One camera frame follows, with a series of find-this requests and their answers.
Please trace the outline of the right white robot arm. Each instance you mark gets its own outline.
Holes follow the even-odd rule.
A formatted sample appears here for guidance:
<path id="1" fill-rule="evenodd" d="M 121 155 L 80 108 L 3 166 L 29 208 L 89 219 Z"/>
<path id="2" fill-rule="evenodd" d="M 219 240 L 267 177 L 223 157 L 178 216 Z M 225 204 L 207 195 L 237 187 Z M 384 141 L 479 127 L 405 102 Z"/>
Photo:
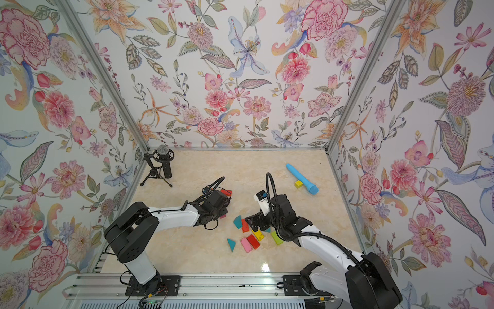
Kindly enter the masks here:
<path id="1" fill-rule="evenodd" d="M 298 216 L 285 194 L 270 198 L 260 191 L 253 199 L 260 210 L 245 220 L 253 231 L 271 229 L 283 242 L 293 242 L 321 260 L 304 267 L 296 280 L 284 282 L 286 292 L 308 296 L 330 295 L 352 308 L 396 308 L 403 296 L 382 259 L 359 254 L 323 234 L 311 221 Z"/>

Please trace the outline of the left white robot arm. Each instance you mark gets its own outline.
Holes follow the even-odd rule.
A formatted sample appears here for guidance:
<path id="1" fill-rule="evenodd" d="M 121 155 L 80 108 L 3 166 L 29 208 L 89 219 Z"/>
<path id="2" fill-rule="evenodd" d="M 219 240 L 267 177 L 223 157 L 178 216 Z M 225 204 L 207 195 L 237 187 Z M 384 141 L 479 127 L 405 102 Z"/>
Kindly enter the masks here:
<path id="1" fill-rule="evenodd" d="M 159 272 L 145 252 L 154 233 L 217 222 L 228 213 L 231 195 L 230 191 L 216 189 L 193 202 L 186 201 L 180 208 L 148 207 L 144 202 L 135 202 L 105 230 L 104 238 L 139 284 L 157 285 Z"/>

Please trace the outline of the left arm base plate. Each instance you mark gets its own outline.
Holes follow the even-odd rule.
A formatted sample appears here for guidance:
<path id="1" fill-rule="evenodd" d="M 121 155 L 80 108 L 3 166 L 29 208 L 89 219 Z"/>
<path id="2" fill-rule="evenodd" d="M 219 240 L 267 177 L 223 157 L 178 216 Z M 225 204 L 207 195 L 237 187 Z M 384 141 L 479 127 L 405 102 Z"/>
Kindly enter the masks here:
<path id="1" fill-rule="evenodd" d="M 146 284 L 141 284 L 138 280 L 131 276 L 125 296 L 136 297 L 165 297 L 177 296 L 181 283 L 181 276 L 155 276 Z"/>

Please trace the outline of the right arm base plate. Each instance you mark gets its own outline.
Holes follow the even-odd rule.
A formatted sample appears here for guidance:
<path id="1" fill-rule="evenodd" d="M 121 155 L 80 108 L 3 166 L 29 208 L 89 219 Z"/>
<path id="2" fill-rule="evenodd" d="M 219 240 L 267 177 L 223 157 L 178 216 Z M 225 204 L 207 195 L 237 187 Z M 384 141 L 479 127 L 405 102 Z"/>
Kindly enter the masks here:
<path id="1" fill-rule="evenodd" d="M 329 292 L 317 290 L 308 277 L 300 274 L 283 275 L 282 281 L 277 283 L 277 288 L 283 290 L 285 296 L 332 296 Z"/>

